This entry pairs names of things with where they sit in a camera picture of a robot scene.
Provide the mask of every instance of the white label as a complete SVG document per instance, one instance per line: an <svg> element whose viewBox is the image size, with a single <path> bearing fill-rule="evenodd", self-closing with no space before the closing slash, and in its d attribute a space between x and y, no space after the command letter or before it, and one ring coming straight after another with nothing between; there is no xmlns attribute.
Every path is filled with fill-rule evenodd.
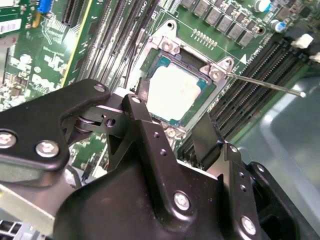
<svg viewBox="0 0 320 240"><path fill-rule="evenodd" d="M21 28L21 19L0 22L0 35L19 30Z"/></svg>
<svg viewBox="0 0 320 240"><path fill-rule="evenodd" d="M13 5L15 5L15 0L0 0L0 8L12 7Z"/></svg>

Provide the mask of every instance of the capacitor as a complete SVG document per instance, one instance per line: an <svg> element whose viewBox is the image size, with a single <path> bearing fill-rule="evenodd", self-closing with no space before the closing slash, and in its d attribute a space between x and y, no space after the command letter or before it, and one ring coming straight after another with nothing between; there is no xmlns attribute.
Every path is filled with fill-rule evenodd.
<svg viewBox="0 0 320 240"><path fill-rule="evenodd" d="M265 13L269 11L271 5L272 3L270 0L255 0L253 9L258 13Z"/></svg>
<svg viewBox="0 0 320 240"><path fill-rule="evenodd" d="M282 33L286 29L286 24L279 20L272 20L270 27L277 33Z"/></svg>

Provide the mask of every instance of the white sticker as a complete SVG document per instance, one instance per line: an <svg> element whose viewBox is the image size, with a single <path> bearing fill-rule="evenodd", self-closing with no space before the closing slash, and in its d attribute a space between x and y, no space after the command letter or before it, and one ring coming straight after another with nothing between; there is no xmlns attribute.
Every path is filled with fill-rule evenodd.
<svg viewBox="0 0 320 240"><path fill-rule="evenodd" d="M0 22L0 35L19 30L21 28L21 19Z"/></svg>
<svg viewBox="0 0 320 240"><path fill-rule="evenodd" d="M13 5L15 5L15 0L1 0L0 1L0 8L12 7Z"/></svg>

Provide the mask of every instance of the motherboard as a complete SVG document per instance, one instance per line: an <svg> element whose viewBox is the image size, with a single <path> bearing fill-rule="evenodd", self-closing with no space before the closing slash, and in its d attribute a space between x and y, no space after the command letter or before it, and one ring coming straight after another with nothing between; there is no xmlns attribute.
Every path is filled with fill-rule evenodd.
<svg viewBox="0 0 320 240"><path fill-rule="evenodd" d="M316 0L2 0L0 111L96 79L140 95L186 159L205 112L232 142L283 95L226 73L292 87L320 62L319 31ZM70 154L106 170L107 137Z"/></svg>

